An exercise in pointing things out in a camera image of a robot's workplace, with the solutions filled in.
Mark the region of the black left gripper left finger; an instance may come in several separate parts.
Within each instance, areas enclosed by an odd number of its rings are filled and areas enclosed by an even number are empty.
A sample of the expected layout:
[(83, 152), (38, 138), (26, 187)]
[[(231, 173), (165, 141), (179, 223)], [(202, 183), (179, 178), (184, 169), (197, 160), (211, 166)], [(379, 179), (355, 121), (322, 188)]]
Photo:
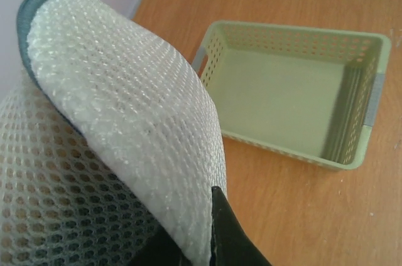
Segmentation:
[(166, 230), (160, 227), (129, 266), (192, 266), (192, 263)]

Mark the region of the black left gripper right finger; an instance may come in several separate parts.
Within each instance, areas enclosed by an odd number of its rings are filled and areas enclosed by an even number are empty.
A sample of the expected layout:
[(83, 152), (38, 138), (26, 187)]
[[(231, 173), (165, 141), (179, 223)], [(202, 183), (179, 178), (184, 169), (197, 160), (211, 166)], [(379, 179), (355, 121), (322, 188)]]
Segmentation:
[(223, 190), (212, 187), (211, 265), (271, 266), (247, 237)]

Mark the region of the white mesh laundry bag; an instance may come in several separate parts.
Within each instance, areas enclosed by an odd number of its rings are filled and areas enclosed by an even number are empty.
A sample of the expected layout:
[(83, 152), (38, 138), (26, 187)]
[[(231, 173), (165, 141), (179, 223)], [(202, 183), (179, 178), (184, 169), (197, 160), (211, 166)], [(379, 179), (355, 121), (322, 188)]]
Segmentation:
[(215, 105), (169, 42), (101, 0), (24, 0), (1, 102), (1, 264), (128, 265), (164, 229), (212, 257)]

